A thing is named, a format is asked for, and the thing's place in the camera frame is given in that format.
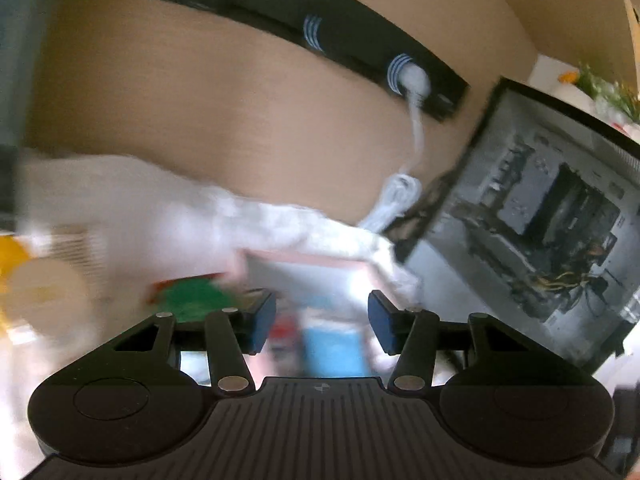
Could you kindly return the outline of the red packet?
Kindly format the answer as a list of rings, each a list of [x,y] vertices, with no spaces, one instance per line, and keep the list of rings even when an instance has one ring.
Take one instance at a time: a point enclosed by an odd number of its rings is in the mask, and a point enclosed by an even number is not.
[[[226,274],[224,274],[224,272],[218,272],[218,273],[207,273],[207,274],[200,274],[200,275],[183,276],[182,278],[171,278],[170,280],[154,282],[146,290],[144,303],[157,304],[160,301],[160,293],[163,290],[168,289],[171,286],[174,286],[175,284],[181,284],[183,282],[188,282],[193,280],[217,283],[220,280],[222,280],[225,276]]]

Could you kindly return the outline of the yellow plastic funnel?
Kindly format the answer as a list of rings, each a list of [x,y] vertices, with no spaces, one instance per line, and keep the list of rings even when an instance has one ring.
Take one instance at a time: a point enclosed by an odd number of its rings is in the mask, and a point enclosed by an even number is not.
[[[9,277],[18,266],[31,258],[32,255],[29,251],[15,237],[9,235],[0,237],[0,318],[2,333],[9,327],[6,319],[6,295],[9,293]]]

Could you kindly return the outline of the green lid glass jar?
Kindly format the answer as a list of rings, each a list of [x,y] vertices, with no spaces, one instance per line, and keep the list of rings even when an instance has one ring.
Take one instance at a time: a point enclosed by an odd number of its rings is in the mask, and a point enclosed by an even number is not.
[[[215,283],[193,280],[163,290],[158,305],[178,323],[192,323],[203,321],[210,312],[232,308],[234,298]]]

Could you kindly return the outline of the pink cardboard box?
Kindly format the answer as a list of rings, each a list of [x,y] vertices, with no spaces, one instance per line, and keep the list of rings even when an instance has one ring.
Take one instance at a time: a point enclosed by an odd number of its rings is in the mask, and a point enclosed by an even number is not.
[[[398,306],[404,303],[371,263],[299,252],[238,250],[228,260],[228,280],[247,288],[270,289],[304,306],[330,304],[364,311],[374,290]]]

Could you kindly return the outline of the blue packet in box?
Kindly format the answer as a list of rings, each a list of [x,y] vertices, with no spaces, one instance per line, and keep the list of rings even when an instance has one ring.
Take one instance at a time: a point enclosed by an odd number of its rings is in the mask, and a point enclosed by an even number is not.
[[[303,329],[307,374],[312,377],[364,377],[370,366],[356,330]]]

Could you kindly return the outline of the white textured table cloth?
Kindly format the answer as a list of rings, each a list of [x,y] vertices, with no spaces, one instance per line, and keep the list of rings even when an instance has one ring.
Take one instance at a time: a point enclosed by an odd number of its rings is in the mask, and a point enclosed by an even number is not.
[[[314,320],[336,338],[335,366],[365,356],[385,376],[395,359],[364,326],[371,289],[401,300],[418,281],[400,266],[381,235],[318,210],[271,205],[177,176],[129,156],[30,156],[18,166],[22,230],[38,254],[50,254],[62,229],[85,231],[102,276],[96,308],[70,328],[65,314],[24,314],[6,347],[18,368],[49,374],[138,314],[144,284],[191,274],[231,272],[244,252],[304,256],[314,284],[299,290]]]

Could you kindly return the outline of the open computer tower case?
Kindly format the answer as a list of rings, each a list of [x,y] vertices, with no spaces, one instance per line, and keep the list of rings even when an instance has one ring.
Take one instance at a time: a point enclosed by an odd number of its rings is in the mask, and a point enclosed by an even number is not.
[[[500,80],[454,168],[387,234],[421,306],[491,314],[594,372],[639,322],[639,145]]]

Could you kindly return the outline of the black computer monitor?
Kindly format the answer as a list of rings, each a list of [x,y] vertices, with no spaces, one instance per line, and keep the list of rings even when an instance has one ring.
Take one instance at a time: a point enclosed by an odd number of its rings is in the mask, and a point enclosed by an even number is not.
[[[2,214],[14,214],[17,193],[18,149],[2,144],[0,148],[0,206]]]

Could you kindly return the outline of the potted plant with flowers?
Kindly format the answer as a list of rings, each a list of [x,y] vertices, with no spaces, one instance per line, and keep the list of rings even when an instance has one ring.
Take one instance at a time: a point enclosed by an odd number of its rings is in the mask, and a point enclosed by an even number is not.
[[[558,83],[573,86],[588,96],[599,118],[621,126],[638,125],[639,93],[630,87],[620,82],[611,84],[593,73],[586,64],[578,70],[568,70],[559,75]]]

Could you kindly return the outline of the black power strip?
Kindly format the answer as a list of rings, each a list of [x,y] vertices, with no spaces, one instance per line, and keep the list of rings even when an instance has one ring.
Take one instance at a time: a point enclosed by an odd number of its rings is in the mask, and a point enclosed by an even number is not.
[[[431,81],[425,113],[454,116],[468,84],[391,21],[358,0],[164,0],[270,32],[308,48],[401,96],[400,71],[414,63]]]

